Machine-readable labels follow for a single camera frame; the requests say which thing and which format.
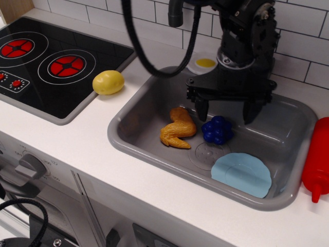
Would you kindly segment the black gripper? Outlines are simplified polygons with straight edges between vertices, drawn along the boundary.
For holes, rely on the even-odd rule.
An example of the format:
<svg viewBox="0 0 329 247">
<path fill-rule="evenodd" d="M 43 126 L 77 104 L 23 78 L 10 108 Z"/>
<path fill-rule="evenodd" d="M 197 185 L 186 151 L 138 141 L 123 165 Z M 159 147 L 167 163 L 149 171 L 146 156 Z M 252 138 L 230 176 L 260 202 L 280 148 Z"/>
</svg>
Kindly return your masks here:
<svg viewBox="0 0 329 247">
<path fill-rule="evenodd" d="M 257 74 L 255 60 L 237 64 L 219 52 L 217 66 L 209 73 L 196 75 L 187 80 L 187 98 L 195 103 L 198 119 L 206 121 L 209 101 L 244 101 L 244 124 L 252 123 L 263 106 L 271 101 L 271 93 L 277 84 L 267 75 Z"/>
</svg>

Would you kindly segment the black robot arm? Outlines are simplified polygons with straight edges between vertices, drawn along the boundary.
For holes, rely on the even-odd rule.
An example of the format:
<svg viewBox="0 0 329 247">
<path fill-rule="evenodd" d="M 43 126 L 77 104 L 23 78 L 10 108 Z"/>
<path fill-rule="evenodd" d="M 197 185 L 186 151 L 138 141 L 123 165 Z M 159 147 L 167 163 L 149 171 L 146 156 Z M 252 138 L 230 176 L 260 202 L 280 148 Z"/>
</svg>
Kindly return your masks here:
<svg viewBox="0 0 329 247">
<path fill-rule="evenodd" d="M 242 101 L 245 124 L 271 102 L 277 84 L 270 80 L 276 32 L 274 1 L 209 1 L 223 31 L 212 71 L 187 80 L 187 98 L 205 121 L 211 100 Z"/>
</svg>

